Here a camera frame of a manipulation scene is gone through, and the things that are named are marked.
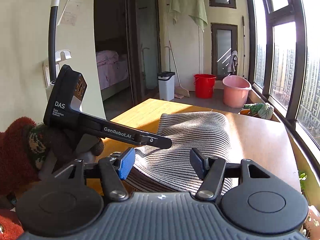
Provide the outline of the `beige striped knit sweater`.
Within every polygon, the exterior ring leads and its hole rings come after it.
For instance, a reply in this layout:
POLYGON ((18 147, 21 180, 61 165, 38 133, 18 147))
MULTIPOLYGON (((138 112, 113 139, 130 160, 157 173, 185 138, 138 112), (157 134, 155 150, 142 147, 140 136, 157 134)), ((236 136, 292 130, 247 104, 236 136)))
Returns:
POLYGON ((157 133, 171 139, 172 146, 135 149, 135 164, 125 180, 132 191, 195 194, 202 181, 190 163, 193 147, 206 157, 220 157, 228 163, 239 163, 243 158, 227 117, 219 112, 162 114, 157 133))

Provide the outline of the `broom with dustpan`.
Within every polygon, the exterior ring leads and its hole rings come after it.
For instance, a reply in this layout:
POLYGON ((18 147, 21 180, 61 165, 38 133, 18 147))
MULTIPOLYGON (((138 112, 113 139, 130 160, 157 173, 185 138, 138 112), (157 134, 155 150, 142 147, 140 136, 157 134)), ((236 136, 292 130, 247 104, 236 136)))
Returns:
POLYGON ((176 75, 177 75, 177 80, 178 80, 178 86, 175 87, 175 94, 176 94, 176 98, 189 98, 190 97, 190 93, 189 90, 185 89, 182 84, 181 84, 181 79, 180 79, 180 75, 178 72, 178 67, 177 67, 177 63, 176 63, 176 59, 175 59, 175 55, 174 55, 174 51, 171 45, 171 42, 169 41, 169 48, 172 54, 172 59, 174 62, 174 66, 175 66, 175 70, 176 70, 176 75))

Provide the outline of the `pink bedding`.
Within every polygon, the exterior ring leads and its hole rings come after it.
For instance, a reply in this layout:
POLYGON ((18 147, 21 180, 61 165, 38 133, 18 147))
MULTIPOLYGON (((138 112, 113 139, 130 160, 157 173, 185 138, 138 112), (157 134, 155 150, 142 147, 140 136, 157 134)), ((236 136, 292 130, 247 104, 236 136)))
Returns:
POLYGON ((119 55, 113 50, 96 52, 100 89, 103 90, 129 77, 126 54, 119 55))

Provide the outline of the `white trash bin black lid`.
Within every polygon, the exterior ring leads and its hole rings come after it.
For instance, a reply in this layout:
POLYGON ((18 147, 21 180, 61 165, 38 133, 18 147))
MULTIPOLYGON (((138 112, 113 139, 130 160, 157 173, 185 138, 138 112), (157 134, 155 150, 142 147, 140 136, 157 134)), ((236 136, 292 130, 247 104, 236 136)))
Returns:
POLYGON ((161 72, 157 74, 159 98, 171 101, 174 98, 175 72, 161 72))

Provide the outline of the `red plastic bucket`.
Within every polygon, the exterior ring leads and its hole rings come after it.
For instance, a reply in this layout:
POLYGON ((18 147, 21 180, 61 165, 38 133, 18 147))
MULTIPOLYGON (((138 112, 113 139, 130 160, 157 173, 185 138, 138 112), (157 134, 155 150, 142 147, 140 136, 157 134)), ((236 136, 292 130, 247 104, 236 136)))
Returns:
POLYGON ((212 74, 194 74, 194 79, 196 97, 201 99, 212 98, 216 76, 212 74))

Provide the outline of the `red fuzzy jacket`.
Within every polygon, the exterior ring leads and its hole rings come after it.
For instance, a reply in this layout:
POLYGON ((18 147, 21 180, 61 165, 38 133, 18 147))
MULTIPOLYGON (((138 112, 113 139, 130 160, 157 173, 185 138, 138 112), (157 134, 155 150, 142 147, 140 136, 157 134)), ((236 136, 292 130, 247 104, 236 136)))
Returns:
POLYGON ((37 128, 33 120, 21 117, 1 133, 1 198, 38 181, 48 149, 37 128))

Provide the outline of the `green plush toy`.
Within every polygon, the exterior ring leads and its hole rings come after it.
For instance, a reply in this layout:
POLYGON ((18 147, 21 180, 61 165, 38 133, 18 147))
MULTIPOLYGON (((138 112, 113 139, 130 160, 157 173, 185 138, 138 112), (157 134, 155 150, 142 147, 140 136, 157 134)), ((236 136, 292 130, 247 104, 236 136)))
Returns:
POLYGON ((248 103, 244 104, 239 114, 271 120, 274 112, 274 107, 269 103, 248 103))

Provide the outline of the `pink plastic basin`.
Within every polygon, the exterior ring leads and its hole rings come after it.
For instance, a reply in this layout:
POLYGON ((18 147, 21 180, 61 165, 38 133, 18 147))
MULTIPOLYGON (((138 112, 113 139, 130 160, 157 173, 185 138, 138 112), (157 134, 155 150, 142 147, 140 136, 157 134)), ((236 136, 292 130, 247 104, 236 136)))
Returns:
POLYGON ((224 77, 223 103, 232 108, 242 108, 247 101, 251 84, 243 77, 230 75, 224 77))

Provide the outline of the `potted green plant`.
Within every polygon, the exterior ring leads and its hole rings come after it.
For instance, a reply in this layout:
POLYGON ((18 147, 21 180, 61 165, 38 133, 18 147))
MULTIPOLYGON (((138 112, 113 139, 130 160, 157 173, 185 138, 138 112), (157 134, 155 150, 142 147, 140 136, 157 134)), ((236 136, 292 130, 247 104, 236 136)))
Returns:
POLYGON ((302 194, 305 192, 305 181, 308 178, 308 175, 305 172, 299 171, 299 183, 300 183, 300 188, 302 191, 302 194))

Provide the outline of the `grey hanging rag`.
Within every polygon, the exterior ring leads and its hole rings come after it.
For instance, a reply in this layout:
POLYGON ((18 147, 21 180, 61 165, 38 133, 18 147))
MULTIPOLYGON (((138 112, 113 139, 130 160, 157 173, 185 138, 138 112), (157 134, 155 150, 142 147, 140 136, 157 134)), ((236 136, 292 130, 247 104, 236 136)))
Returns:
POLYGON ((227 73, 228 74, 236 74, 238 68, 238 52, 236 50, 232 51, 231 56, 229 58, 229 63, 227 65, 227 73))

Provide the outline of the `green hanging towel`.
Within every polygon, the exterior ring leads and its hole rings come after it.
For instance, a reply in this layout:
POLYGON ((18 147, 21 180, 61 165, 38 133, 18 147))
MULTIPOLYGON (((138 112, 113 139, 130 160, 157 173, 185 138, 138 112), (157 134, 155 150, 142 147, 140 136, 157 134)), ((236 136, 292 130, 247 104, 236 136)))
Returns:
POLYGON ((170 0, 168 13, 173 24, 178 22, 181 15, 188 15, 202 31, 208 27, 204 0, 170 0))

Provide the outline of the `white wall hook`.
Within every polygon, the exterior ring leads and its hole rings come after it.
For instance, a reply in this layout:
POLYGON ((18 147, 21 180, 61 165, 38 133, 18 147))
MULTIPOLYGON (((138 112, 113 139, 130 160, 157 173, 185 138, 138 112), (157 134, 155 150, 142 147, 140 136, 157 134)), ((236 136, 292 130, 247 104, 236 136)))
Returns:
POLYGON ((60 63, 62 61, 71 59, 72 55, 71 52, 67 49, 65 50, 58 50, 55 52, 55 62, 60 63))

